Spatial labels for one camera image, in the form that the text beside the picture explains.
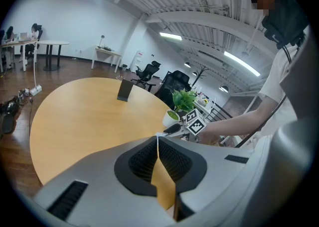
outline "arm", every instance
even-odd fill
[[[234,136],[249,134],[266,120],[277,105],[278,103],[275,100],[265,97],[254,111],[231,119],[208,123],[201,137],[206,140],[213,135]]]

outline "wooden table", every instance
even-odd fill
[[[61,46],[70,44],[67,41],[60,41],[60,40],[41,40],[38,44],[46,45],[46,58],[45,58],[45,67],[43,67],[44,71],[55,71],[60,68],[60,53],[61,53]],[[59,46],[58,51],[58,61],[57,65],[52,65],[52,47],[53,45]]]
[[[128,102],[117,100],[121,81],[86,78],[53,91],[33,119],[30,151],[42,184],[83,157],[132,140],[155,135],[169,107],[153,94],[133,86]],[[174,204],[175,183],[158,159],[152,178],[158,201]]]
[[[0,56],[1,56],[2,48],[23,46],[23,50],[22,50],[23,62],[22,62],[22,64],[23,64],[23,71],[26,71],[25,65],[26,65],[27,60],[25,59],[25,46],[28,45],[28,44],[34,44],[34,59],[35,59],[35,62],[36,62],[37,43],[38,43],[37,39],[32,39],[32,40],[24,41],[24,42],[19,42],[19,41],[8,42],[6,44],[0,45]],[[0,61],[0,71],[3,72],[2,61]]]
[[[118,67],[119,67],[119,64],[120,64],[120,61],[122,59],[122,56],[117,53],[117,52],[112,52],[112,51],[108,51],[108,50],[105,50],[104,48],[102,47],[98,47],[98,46],[95,46],[93,52],[92,52],[92,56],[91,56],[91,59],[92,59],[92,66],[91,66],[91,69],[93,69],[93,66],[94,66],[94,61],[95,61],[95,56],[96,55],[96,52],[102,52],[102,53],[105,53],[105,54],[109,54],[112,58],[112,62],[111,62],[111,66],[113,66],[114,64],[114,58],[115,57],[118,57],[118,61],[116,63],[116,67],[115,67],[115,71],[114,73],[116,73],[116,71],[118,70]]]

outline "ceiling light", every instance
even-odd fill
[[[174,39],[181,40],[181,36],[174,35],[174,34],[169,34],[169,33],[160,32],[160,35],[161,35],[162,37],[166,37],[166,38],[174,38]]]
[[[228,92],[228,87],[227,86],[221,86],[221,87],[219,87],[219,89],[221,90],[221,91],[223,91],[223,92]]]
[[[246,62],[243,62],[241,59],[237,58],[235,55],[232,55],[228,52],[224,52],[224,55],[226,55],[227,57],[233,59],[234,61],[238,62],[240,65],[244,66],[246,69],[248,69],[250,72],[254,73],[254,75],[256,75],[257,77],[260,76],[260,73],[258,73],[255,69],[253,69],[252,67],[250,67]]]

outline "railing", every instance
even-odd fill
[[[214,105],[214,107],[210,111],[210,114],[206,117],[206,119],[209,120],[210,122],[226,120],[230,118],[233,118],[233,117],[218,104]]]

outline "man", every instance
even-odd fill
[[[265,15],[268,14],[268,10],[274,9],[275,7],[275,0],[252,0],[252,3],[255,8],[262,9]],[[297,46],[288,48],[288,51],[291,58],[293,58],[297,52]],[[255,111],[248,112],[232,119],[208,123],[207,127],[200,133],[200,139],[207,142],[216,135],[246,135],[257,129],[284,97],[285,93],[280,86],[280,81],[287,74],[288,68],[288,59],[284,51],[280,50],[274,59],[268,79],[259,92],[263,97],[263,101],[259,107]],[[250,146],[255,147],[257,141],[261,137],[273,135],[280,126],[296,119],[297,117],[293,107],[286,98],[264,127],[253,135],[250,139]]]

